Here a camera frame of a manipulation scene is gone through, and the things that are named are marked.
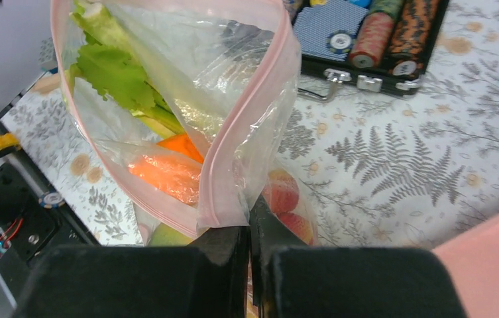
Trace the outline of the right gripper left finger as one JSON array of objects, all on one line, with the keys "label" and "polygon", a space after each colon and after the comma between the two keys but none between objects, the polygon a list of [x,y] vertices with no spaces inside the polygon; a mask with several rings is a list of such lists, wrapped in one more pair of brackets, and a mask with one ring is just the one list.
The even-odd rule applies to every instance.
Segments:
[{"label": "right gripper left finger", "polygon": [[244,317],[249,230],[174,247],[61,246],[32,270],[15,317]]}]

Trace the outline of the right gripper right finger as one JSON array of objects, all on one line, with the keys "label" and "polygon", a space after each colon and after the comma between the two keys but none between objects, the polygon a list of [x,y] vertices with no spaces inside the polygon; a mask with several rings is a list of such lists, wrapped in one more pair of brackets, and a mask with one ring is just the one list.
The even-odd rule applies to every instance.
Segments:
[{"label": "right gripper right finger", "polygon": [[261,317],[465,317],[452,279],[420,248],[308,246],[259,197],[250,212]]}]

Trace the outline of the orange fruit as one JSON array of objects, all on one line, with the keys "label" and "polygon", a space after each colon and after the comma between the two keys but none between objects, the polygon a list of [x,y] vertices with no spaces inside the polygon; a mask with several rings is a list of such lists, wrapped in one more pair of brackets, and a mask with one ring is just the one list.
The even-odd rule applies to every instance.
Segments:
[{"label": "orange fruit", "polygon": [[186,205],[197,205],[203,156],[186,133],[157,145],[167,151],[141,156],[128,165],[129,172]]}]

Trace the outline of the clear pink zip bag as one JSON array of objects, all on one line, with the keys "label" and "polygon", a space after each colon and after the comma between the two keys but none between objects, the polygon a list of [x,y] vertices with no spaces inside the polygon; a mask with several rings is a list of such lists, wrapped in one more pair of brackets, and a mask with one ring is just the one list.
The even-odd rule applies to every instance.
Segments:
[{"label": "clear pink zip bag", "polygon": [[64,72],[85,44],[70,18],[75,1],[53,1],[50,22],[61,90],[76,126],[116,184],[139,207],[146,242],[161,223],[192,239],[245,226],[278,160],[296,101],[300,44],[281,1],[90,1],[105,5],[130,37],[152,86],[203,156],[199,199],[186,205],[131,174],[130,163],[167,150],[142,121]]}]

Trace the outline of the green celery stalk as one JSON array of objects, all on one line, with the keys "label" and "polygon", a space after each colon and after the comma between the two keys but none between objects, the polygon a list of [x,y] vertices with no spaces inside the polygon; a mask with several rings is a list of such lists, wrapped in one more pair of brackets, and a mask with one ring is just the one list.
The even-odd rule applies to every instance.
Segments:
[{"label": "green celery stalk", "polygon": [[101,3],[75,1],[70,18],[83,31],[85,44],[64,72],[68,87],[81,78],[103,99],[111,97],[162,138],[185,130],[150,79],[124,28]]}]

